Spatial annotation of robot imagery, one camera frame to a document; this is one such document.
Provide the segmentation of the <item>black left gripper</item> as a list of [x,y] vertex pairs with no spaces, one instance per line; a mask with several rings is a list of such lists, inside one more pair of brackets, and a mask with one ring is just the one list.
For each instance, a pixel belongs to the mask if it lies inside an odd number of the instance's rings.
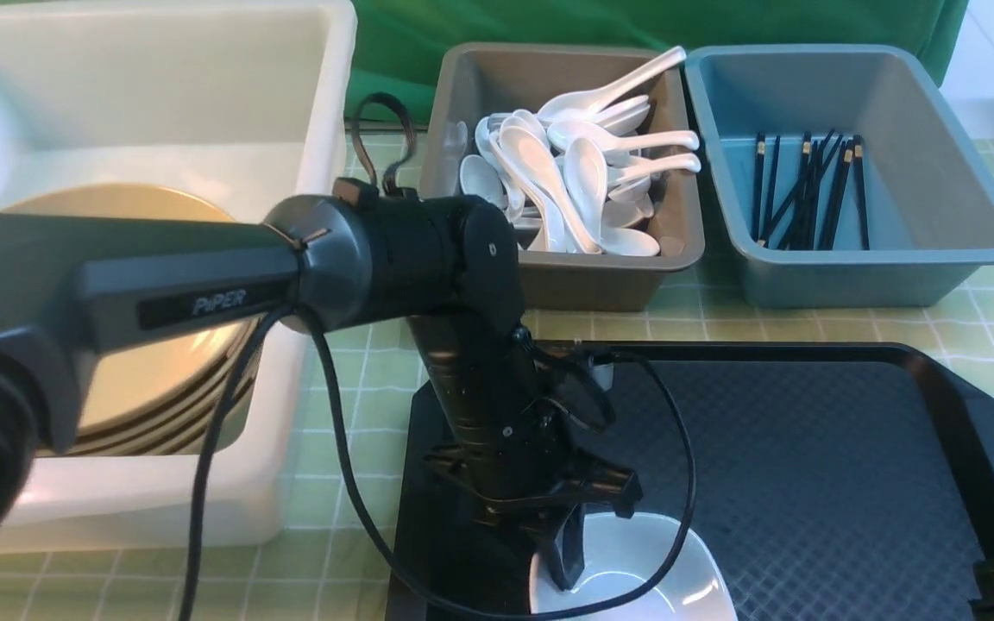
[[630,518],[643,498],[634,469],[576,443],[615,420],[587,369],[541,349],[529,329],[476,313],[418,315],[407,325],[453,436],[425,465],[480,505],[485,525],[528,528],[537,573],[569,591],[585,568],[585,507]]

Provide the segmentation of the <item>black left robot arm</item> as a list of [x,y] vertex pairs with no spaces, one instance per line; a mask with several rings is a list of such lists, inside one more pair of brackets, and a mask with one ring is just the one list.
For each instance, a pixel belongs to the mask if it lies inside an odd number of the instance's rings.
[[631,518],[643,492],[568,432],[600,433],[614,410],[579,359],[522,325],[519,253],[480,197],[383,197],[355,179],[256,224],[0,212],[0,523],[38,449],[75,443],[106,354],[254,317],[257,337],[282,322],[316,342],[406,318],[455,439],[427,464],[571,587],[585,507]]

